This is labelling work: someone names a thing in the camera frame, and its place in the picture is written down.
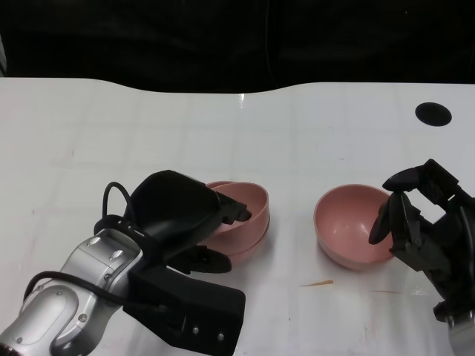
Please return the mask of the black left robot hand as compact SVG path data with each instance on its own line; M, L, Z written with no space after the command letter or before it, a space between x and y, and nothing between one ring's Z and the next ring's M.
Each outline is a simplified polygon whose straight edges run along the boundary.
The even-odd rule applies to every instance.
M222 224L246 222L247 205L176 171L147 177L131 194L123 217L151 236L153 260L184 274L224 274L229 257L201 243Z

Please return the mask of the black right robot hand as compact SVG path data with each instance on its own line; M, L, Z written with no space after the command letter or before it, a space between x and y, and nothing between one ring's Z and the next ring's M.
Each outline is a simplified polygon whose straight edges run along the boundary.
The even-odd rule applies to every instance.
M438 162L392 175L384 184L390 191L381 204L368 242L392 237L390 253L414 271L421 271L442 297L435 318L449 322L474 310L474 198ZM426 220L407 194L419 191L442 208L436 222Z

